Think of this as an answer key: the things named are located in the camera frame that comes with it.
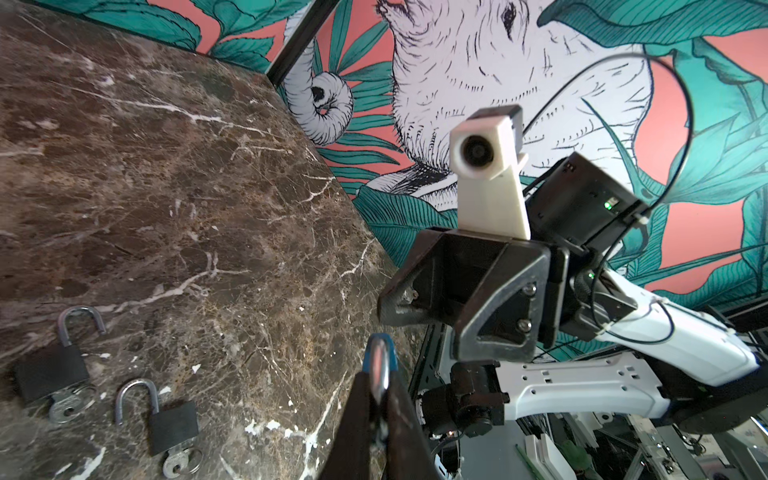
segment wall mural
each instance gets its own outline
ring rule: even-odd
[[[185,50],[266,72],[286,19],[311,0],[40,0]]]
[[[693,150],[611,265],[685,306],[726,306],[768,290],[765,27],[768,3],[744,0],[342,0],[281,94],[400,264],[419,230],[456,225],[448,135],[462,119],[510,103],[530,117],[607,55],[663,58],[693,96]],[[523,180],[579,151],[651,203],[686,132],[667,72],[608,62],[530,130]]]

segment camera lens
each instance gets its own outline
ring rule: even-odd
[[[464,154],[464,160],[473,167],[484,167],[493,161],[491,142],[479,135],[472,135],[464,140],[462,153]]]

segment elephant illustration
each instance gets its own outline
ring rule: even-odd
[[[286,20],[285,38],[290,38],[309,6]],[[349,85],[338,75],[324,71],[312,76],[316,40],[304,49],[283,81],[288,109],[315,145],[332,144],[352,119],[353,97]]]
[[[449,169],[449,132],[480,108],[520,104],[531,118],[580,70],[640,45],[604,48],[572,28],[539,26],[549,0],[379,0],[377,12],[395,39],[393,115],[401,145],[414,164],[367,186],[456,208],[456,176]],[[289,28],[295,28],[290,19]],[[286,78],[289,108],[318,145],[334,142],[349,124],[353,98],[338,76],[312,77],[310,45]],[[608,61],[582,75],[538,118],[525,136],[530,155],[523,174],[545,172],[578,151],[630,186],[617,145],[634,159],[634,138],[653,84],[639,58]]]

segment black padlock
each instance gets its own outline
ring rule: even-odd
[[[61,344],[51,345],[32,353],[13,367],[19,393],[25,404],[52,397],[54,402],[48,411],[54,423],[66,423],[85,408],[86,402],[80,393],[92,389],[87,385],[91,378],[85,367],[80,349],[72,345],[67,332],[67,319],[73,313],[90,314],[100,334],[105,334],[104,320],[99,312],[90,306],[73,306],[58,316],[58,337]]]
[[[186,446],[199,433],[197,427],[197,411],[194,402],[185,402],[172,409],[160,411],[157,400],[157,387],[148,379],[133,379],[123,385],[114,401],[114,422],[123,425],[123,398],[125,393],[136,385],[144,385],[149,389],[152,414],[149,417],[150,455],[168,452],[163,462],[163,475],[166,478],[176,478],[185,473],[195,473],[203,460],[199,449]],[[196,462],[190,458],[197,456]]]

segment white cable tie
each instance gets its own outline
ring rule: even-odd
[[[611,327],[614,325],[614,323],[615,323],[615,322],[609,322],[609,323],[606,323],[606,324],[604,324],[604,325],[603,325],[603,328],[602,328],[602,329],[600,329],[600,331],[599,331],[599,332],[597,332],[597,333],[595,334],[595,336],[600,336],[600,335],[602,335],[603,333],[606,333],[606,332],[610,331],[610,330],[611,330]]]
[[[640,224],[640,225],[648,225],[649,218],[642,214],[635,214],[634,219]]]

